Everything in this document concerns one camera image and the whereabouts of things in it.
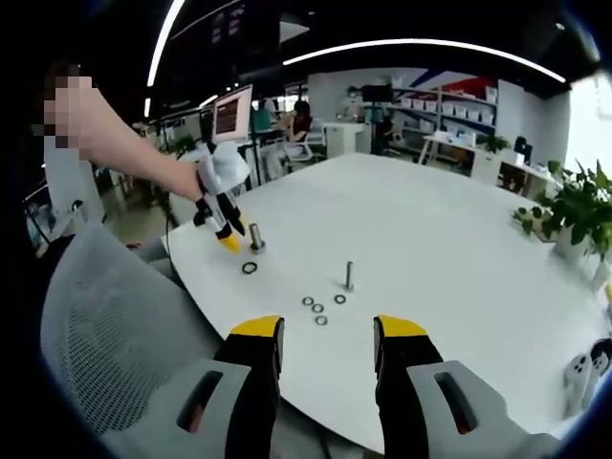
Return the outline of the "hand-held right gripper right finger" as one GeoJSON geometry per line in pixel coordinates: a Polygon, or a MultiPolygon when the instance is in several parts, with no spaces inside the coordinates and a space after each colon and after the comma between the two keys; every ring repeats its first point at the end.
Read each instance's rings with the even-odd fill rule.
{"type": "Polygon", "coordinates": [[[505,399],[446,361],[415,322],[374,319],[376,404],[387,458],[552,458],[559,441],[511,419],[505,399]]]}

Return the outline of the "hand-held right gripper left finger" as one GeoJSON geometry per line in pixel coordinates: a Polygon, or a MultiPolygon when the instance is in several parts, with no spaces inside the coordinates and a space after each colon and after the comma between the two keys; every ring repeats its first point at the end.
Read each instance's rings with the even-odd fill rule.
{"type": "Polygon", "coordinates": [[[268,458],[279,405],[284,320],[235,326],[213,359],[156,389],[142,417],[102,442],[114,458],[268,458]]]}

